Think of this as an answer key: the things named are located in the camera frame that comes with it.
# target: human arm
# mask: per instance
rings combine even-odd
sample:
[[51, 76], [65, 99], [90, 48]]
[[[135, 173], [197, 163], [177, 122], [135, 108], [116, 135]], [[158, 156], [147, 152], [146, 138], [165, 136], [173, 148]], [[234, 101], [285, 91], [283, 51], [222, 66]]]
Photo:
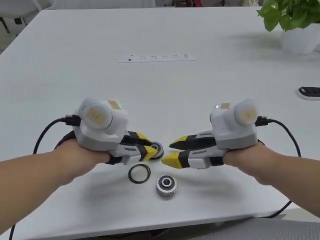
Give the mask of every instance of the human arm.
[[39, 207], [60, 186], [109, 161], [75, 140], [56, 150], [0, 162], [0, 235]]
[[320, 161], [281, 155], [262, 144], [229, 151], [223, 161], [320, 217]]

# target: power outlet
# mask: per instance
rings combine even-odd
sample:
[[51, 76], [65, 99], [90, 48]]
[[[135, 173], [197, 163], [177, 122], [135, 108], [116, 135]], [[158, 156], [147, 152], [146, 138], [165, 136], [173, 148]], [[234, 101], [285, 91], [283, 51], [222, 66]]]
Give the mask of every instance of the power outlet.
[[122, 56], [119, 59], [119, 63], [152, 63], [152, 62], [177, 62], [177, 61], [195, 61], [195, 56], [188, 53], [178, 54], [151, 54], [151, 55], [140, 55], [132, 54]]

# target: potted plant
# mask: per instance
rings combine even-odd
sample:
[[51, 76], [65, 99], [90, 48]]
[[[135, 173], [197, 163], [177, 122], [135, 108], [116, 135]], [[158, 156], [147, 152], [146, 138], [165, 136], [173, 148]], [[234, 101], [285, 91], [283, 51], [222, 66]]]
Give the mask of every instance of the potted plant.
[[265, 0], [257, 12], [269, 32], [280, 24], [285, 51], [306, 55], [320, 44], [320, 0]]

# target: black rubber o-ring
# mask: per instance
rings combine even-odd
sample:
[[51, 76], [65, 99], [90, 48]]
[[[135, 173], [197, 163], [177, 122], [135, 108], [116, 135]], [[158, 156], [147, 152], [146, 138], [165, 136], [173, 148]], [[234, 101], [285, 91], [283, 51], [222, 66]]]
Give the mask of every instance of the black rubber o-ring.
[[[144, 168], [146, 169], [146, 171], [147, 171], [147, 176], [146, 176], [146, 178], [145, 178], [144, 180], [142, 180], [142, 181], [134, 180], [133, 177], [132, 177], [132, 175], [131, 175], [132, 170], [133, 170], [134, 168], [136, 168], [136, 167], [139, 167], [139, 166], [140, 166], [140, 167], [144, 167]], [[137, 165], [132, 166], [132, 167], [129, 169], [128, 178], [129, 178], [129, 180], [130, 180], [131, 182], [133, 182], [134, 184], [143, 184], [143, 183], [145, 183], [145, 182], [150, 178], [150, 174], [151, 174], [151, 169], [150, 169], [150, 167], [148, 167], [148, 166], [145, 165], [145, 164], [139, 163], [139, 164], [137, 164]]]

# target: connector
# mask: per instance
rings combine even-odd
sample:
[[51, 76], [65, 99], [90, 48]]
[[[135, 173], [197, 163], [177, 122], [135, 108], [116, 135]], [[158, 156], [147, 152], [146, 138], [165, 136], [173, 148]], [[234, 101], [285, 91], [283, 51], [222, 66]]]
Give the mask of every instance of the connector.
[[256, 127], [260, 127], [260, 126], [267, 126], [271, 122], [272, 121], [266, 116], [258, 116], [254, 124]]
[[63, 122], [68, 126], [79, 127], [81, 123], [81, 118], [78, 115], [66, 115], [62, 118]]

